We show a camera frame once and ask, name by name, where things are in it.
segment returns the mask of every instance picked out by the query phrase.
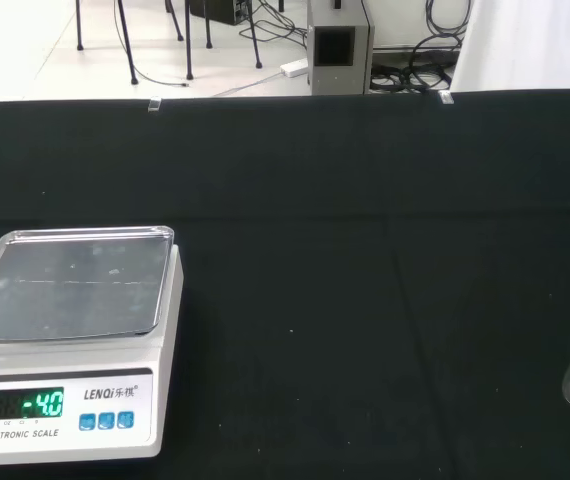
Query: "scale display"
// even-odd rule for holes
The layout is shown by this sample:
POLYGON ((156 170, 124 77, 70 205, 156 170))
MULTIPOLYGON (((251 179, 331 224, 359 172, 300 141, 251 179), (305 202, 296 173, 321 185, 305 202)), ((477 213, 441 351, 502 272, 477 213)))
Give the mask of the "scale display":
POLYGON ((60 417, 63 387, 0 390, 0 420, 60 417))

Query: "black table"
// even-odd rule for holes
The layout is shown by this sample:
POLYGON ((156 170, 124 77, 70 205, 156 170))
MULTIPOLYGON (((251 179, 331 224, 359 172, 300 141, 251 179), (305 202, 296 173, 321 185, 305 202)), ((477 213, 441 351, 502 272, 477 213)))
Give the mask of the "black table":
POLYGON ((156 459, 0 478, 570 478, 570 93, 0 104, 0 236, 167 224, 156 459))

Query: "scale button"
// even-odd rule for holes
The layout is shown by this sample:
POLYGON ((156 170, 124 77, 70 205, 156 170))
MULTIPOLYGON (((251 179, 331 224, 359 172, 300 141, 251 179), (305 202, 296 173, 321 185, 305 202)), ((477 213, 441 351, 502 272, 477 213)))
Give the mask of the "scale button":
POLYGON ((120 412, 118 414, 118 428, 132 428, 134 426, 134 412, 120 412))
POLYGON ((114 428, 115 415, 112 412, 104 412, 98 416, 98 429, 111 430, 114 428))
POLYGON ((93 413, 83 413, 78 422, 79 430, 94 430, 96 427, 96 415, 93 413))

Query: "tripod leg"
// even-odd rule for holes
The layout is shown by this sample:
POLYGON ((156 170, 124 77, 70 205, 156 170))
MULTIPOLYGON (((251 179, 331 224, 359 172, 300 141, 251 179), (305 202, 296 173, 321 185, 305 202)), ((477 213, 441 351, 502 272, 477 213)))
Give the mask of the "tripod leg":
POLYGON ((83 38, 81 36, 81 0, 76 0, 76 36, 78 38, 76 50, 80 52, 83 50, 83 38))
POLYGON ((121 23, 123 24, 123 37, 125 37, 125 50, 127 60, 129 60, 129 71, 132 74, 132 85, 137 85, 136 73, 134 70, 134 59, 132 58, 132 48, 129 46, 129 34, 127 33, 127 22, 125 21, 125 11, 123 10, 123 0, 118 0, 118 10, 121 13, 121 23))
POLYGON ((185 38, 187 46, 187 78, 188 80, 194 80, 194 75, 192 74, 192 36, 189 29, 189 0, 185 0, 185 38))
POLYGON ((252 40, 254 40, 254 52, 256 53, 256 68, 263 68, 261 58, 258 55, 258 42, 256 41, 256 29, 254 28, 254 14, 252 13, 252 0, 247 0, 247 14, 249 15, 249 26, 252 29, 252 40))
POLYGON ((167 5, 169 6, 169 13, 172 14, 172 20, 174 20, 174 26, 176 27, 176 32, 178 33, 178 41, 183 41, 183 35, 181 34, 181 27, 178 26, 178 22, 176 21, 176 12, 174 12, 174 4, 172 0, 166 0, 167 5))
POLYGON ((207 33, 207 48, 212 48, 212 36, 209 32, 209 15, 207 14, 207 0, 203 0, 203 14, 205 15, 205 32, 207 33))

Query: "electronic scale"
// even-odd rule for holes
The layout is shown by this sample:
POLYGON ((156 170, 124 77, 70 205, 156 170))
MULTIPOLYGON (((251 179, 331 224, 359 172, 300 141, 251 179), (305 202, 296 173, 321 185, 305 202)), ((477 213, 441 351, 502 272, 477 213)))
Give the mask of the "electronic scale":
POLYGON ((183 272, 167 227, 0 240, 0 464, 161 447, 183 272))

